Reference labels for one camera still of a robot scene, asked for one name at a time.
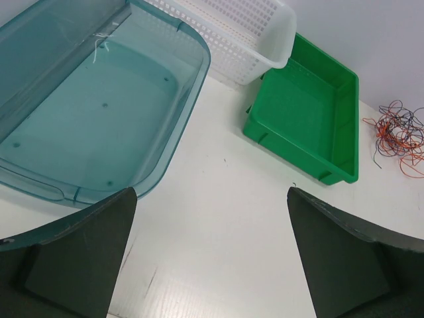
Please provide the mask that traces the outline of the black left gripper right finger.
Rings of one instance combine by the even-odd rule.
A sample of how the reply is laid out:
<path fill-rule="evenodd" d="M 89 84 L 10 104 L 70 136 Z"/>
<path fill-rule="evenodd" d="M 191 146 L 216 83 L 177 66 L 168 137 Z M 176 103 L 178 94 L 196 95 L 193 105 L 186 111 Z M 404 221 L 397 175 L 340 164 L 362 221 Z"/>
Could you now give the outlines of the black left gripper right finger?
<path fill-rule="evenodd" d="M 422 317 L 423 240 L 291 187 L 288 211 L 317 317 Z"/>

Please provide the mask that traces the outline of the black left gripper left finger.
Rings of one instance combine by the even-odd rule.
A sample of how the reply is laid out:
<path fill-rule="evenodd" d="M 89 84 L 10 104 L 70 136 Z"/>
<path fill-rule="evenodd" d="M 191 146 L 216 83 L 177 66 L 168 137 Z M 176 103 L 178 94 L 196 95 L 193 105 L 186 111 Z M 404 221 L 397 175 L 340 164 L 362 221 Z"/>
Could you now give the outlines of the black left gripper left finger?
<path fill-rule="evenodd" d="M 136 203 L 128 187 L 1 239 L 1 316 L 106 317 Z"/>

